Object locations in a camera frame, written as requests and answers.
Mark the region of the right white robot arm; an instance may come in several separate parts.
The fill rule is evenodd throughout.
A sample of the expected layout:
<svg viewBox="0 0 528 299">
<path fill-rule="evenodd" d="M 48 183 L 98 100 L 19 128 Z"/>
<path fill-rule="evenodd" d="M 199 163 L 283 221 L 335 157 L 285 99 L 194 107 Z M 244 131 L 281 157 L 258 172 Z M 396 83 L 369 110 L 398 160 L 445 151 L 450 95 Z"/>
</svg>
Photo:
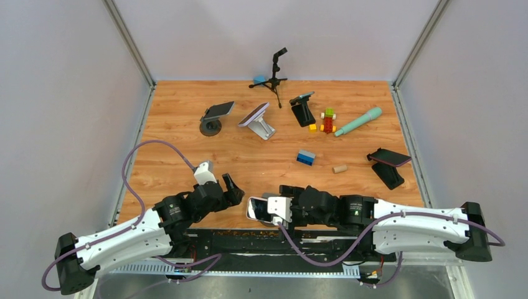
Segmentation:
<svg viewBox="0 0 528 299">
<path fill-rule="evenodd" d="M 285 229 L 325 225 L 357 234 L 355 249 L 364 260 L 396 252 L 452 251 L 471 262 L 492 261 L 489 236 L 480 204 L 466 202 L 451 209 L 405 206 L 357 194 L 334 196 L 314 187 L 280 186 L 266 211 Z"/>
</svg>

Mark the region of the pink case smartphone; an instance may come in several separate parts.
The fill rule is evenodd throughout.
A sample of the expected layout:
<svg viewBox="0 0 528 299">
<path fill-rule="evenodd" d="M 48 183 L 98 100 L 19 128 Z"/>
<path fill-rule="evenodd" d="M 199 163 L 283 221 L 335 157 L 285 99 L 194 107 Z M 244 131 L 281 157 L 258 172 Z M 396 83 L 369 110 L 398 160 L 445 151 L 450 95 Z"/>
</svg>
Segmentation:
<svg viewBox="0 0 528 299">
<path fill-rule="evenodd" d="M 272 216 L 268 212 L 268 199 L 249 197 L 246 217 L 250 220 L 271 224 Z"/>
</svg>

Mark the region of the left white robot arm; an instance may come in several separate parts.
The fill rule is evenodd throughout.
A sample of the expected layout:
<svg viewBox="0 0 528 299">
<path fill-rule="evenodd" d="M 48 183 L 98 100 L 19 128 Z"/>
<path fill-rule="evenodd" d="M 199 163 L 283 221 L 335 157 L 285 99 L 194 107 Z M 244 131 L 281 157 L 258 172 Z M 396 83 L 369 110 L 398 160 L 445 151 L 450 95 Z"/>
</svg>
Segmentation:
<svg viewBox="0 0 528 299">
<path fill-rule="evenodd" d="M 59 280 L 56 291 L 77 293 L 96 278 L 138 260 L 169 253 L 186 256 L 191 249 L 186 230 L 211 212 L 239 205 L 245 196 L 229 174 L 223 174 L 222 179 L 225 188 L 218 181 L 196 184 L 192 191 L 167 196 L 143 215 L 99 233 L 61 235 L 54 254 Z"/>
</svg>

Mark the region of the grey round-base phone stand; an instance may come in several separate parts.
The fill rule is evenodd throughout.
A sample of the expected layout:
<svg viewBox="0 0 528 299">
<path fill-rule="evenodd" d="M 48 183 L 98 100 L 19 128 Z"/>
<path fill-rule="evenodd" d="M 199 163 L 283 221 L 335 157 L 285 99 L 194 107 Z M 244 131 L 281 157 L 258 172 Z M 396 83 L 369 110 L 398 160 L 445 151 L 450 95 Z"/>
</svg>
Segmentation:
<svg viewBox="0 0 528 299">
<path fill-rule="evenodd" d="M 265 193 L 265 199 L 268 199 L 269 197 L 275 197 L 275 196 L 279 196 L 277 194 L 271 194 L 271 193 Z M 266 227 L 274 227 L 275 225 L 273 225 L 272 223 L 271 224 L 267 224 L 267 223 L 262 223 L 264 226 Z"/>
</svg>

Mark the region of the purple dark smartphone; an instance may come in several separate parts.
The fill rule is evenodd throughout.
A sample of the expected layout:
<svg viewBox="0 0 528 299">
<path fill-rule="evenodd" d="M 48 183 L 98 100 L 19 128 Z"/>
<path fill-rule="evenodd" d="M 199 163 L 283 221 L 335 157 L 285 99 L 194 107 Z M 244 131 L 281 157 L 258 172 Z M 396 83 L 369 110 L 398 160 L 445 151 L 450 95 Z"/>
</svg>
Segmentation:
<svg viewBox="0 0 528 299">
<path fill-rule="evenodd" d="M 391 167 L 400 167 L 411 161 L 411 157 L 388 149 L 379 148 L 367 155 L 369 161 L 386 164 Z"/>
</svg>

